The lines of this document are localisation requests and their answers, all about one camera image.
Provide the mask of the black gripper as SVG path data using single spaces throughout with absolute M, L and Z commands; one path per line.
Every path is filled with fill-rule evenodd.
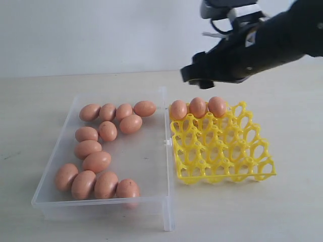
M 180 69 L 183 82 L 200 89 L 210 89 L 215 82 L 241 83 L 313 54 L 312 16 L 276 15 L 265 21 L 249 18 L 231 23 L 233 33 L 219 43 L 217 55 L 196 53 L 192 64 Z

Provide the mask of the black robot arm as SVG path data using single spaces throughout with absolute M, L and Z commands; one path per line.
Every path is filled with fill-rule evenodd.
M 322 56 L 322 1 L 295 1 L 268 17 L 257 1 L 203 1 L 203 19 L 227 19 L 231 30 L 215 28 L 219 43 L 193 56 L 181 69 L 184 82 L 201 89 L 215 82 L 242 83 L 257 73 L 299 60 Z

